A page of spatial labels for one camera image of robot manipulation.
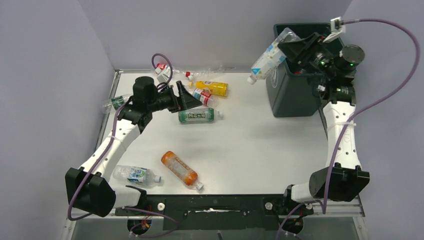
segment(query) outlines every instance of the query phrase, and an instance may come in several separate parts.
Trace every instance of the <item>plastic bottle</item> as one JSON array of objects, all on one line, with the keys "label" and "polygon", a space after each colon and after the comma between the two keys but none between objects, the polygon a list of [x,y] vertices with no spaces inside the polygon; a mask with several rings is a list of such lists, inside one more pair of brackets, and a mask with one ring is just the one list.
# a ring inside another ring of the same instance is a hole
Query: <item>plastic bottle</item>
[{"label": "plastic bottle", "polygon": [[117,180],[127,180],[145,186],[158,184],[162,180],[162,177],[155,175],[152,170],[136,166],[117,165],[112,175]]},{"label": "plastic bottle", "polygon": [[112,109],[117,110],[121,105],[126,103],[132,94],[125,94],[122,96],[117,96],[108,100],[105,100],[101,104],[101,111],[104,114],[110,113]]},{"label": "plastic bottle", "polygon": [[300,40],[300,37],[286,27],[253,64],[247,81],[253,85],[259,79],[266,79],[286,59],[284,53],[278,48],[278,44],[298,40]]},{"label": "plastic bottle", "polygon": [[[171,68],[166,64],[158,63],[154,72],[156,73],[157,80],[160,83],[165,83],[170,78]],[[173,67],[172,79],[177,81],[193,80],[193,77],[191,76],[191,73],[189,71],[186,72]]]},{"label": "plastic bottle", "polygon": [[181,159],[172,151],[166,152],[161,161],[179,179],[181,179],[185,185],[196,187],[197,190],[203,188],[203,183],[199,182],[198,174],[181,161]]},{"label": "plastic bottle", "polygon": [[213,95],[226,97],[228,94],[228,84],[217,81],[190,81],[188,83],[190,88],[198,88],[209,91]]},{"label": "plastic bottle", "polygon": [[210,108],[216,108],[218,105],[218,98],[212,95],[209,91],[202,90],[200,88],[189,91],[193,97],[199,100],[203,105]]},{"label": "plastic bottle", "polygon": [[[207,81],[222,75],[225,70],[222,65],[204,67],[195,71],[185,71],[175,66],[172,68],[173,79],[189,81]],[[166,64],[158,63],[154,72],[157,74],[159,82],[166,82],[169,79],[171,68]]]},{"label": "plastic bottle", "polygon": [[213,122],[216,119],[222,119],[224,113],[211,107],[192,108],[178,112],[178,119],[181,123],[205,123]]}]

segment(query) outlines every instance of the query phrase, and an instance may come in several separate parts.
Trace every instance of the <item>clear plastic bottle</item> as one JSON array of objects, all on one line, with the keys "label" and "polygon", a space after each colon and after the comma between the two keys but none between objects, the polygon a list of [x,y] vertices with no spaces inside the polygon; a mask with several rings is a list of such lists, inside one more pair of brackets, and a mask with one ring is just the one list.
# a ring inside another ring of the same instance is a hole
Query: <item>clear plastic bottle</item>
[{"label": "clear plastic bottle", "polygon": [[117,165],[112,175],[117,180],[127,180],[145,186],[158,184],[162,180],[162,177],[155,175],[152,170],[137,166]]},{"label": "clear plastic bottle", "polygon": [[280,42],[293,42],[300,39],[296,33],[286,27],[253,64],[247,81],[253,85],[259,79],[266,79],[286,59],[283,51],[278,48],[278,44]]},{"label": "clear plastic bottle", "polygon": [[196,187],[197,190],[203,188],[203,183],[199,182],[198,174],[185,164],[175,153],[168,151],[161,159],[162,163],[169,168],[187,186]]},{"label": "clear plastic bottle", "polygon": [[217,111],[211,107],[192,108],[178,112],[178,120],[181,123],[210,123],[223,117],[222,111]]},{"label": "clear plastic bottle", "polygon": [[101,104],[101,111],[104,114],[110,113],[113,110],[117,110],[120,106],[128,101],[132,94],[125,94],[122,96],[117,96],[108,100],[105,100]]},{"label": "clear plastic bottle", "polygon": [[[195,71],[186,71],[175,66],[172,66],[172,69],[172,79],[189,81],[208,81],[219,77],[225,70],[222,65],[208,66]],[[166,64],[158,63],[154,71],[157,74],[158,80],[161,82],[162,80],[168,80],[171,68]]]},{"label": "clear plastic bottle", "polygon": [[188,90],[188,92],[206,107],[216,108],[218,105],[218,98],[207,90],[196,88],[193,91]]},{"label": "clear plastic bottle", "polygon": [[192,76],[194,81],[209,81],[221,76],[224,70],[225,68],[222,65],[209,66],[192,72]]}]

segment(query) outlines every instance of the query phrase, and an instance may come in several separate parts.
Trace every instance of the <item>orange bottle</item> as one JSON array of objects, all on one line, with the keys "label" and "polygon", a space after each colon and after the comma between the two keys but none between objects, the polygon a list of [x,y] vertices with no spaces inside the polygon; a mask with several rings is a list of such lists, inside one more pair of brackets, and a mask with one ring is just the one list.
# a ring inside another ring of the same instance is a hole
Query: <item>orange bottle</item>
[{"label": "orange bottle", "polygon": [[187,166],[172,151],[166,152],[162,159],[162,163],[168,167],[185,185],[194,186],[197,190],[203,188],[203,183],[199,182],[198,174]]}]

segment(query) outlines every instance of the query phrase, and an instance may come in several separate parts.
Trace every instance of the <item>trash bin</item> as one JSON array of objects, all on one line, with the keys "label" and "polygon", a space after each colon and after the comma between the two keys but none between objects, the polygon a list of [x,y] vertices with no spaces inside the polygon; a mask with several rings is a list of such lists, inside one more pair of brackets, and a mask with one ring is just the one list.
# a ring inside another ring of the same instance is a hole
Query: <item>trash bin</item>
[{"label": "trash bin", "polygon": [[[274,25],[277,37],[285,28],[290,28],[304,39],[314,32],[330,34],[329,23],[287,23]],[[340,38],[327,43],[327,49],[337,55],[342,49]],[[312,66],[300,67],[287,59],[266,78],[266,90],[272,113],[277,118],[312,116],[320,107],[320,94],[316,90],[322,74]]]}]

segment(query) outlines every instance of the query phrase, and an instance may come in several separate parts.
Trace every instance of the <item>white wall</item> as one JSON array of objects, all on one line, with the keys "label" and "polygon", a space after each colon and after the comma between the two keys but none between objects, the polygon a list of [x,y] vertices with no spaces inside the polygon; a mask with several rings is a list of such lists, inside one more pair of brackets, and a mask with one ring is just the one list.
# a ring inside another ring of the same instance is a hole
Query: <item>white wall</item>
[{"label": "white wall", "polygon": [[328,22],[352,0],[79,0],[115,69],[146,69],[165,54],[175,66],[250,68],[278,23]]},{"label": "white wall", "polygon": [[[424,1],[353,0],[344,19],[383,18],[412,30],[424,46]],[[381,23],[347,26],[345,43],[365,50],[358,67],[358,108],[397,87],[414,60],[412,41]],[[370,239],[424,239],[424,54],[415,76],[404,89],[355,121],[358,156],[371,175],[361,194]]]},{"label": "white wall", "polygon": [[3,0],[0,73],[0,239],[58,239],[113,67],[77,0]]}]

